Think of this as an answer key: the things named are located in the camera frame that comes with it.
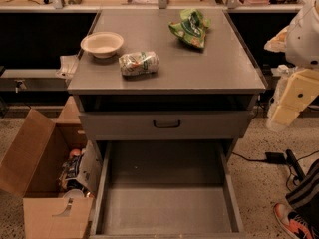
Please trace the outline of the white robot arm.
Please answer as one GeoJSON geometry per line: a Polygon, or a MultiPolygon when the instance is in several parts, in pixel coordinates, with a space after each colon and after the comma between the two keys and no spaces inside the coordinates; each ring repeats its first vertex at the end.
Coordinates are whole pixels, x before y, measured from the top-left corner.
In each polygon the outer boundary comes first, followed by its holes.
{"type": "Polygon", "coordinates": [[[267,113],[267,127],[282,130],[319,96],[319,0],[305,0],[290,24],[264,49],[284,52],[286,61],[295,66],[292,73],[282,71],[267,113]]]}

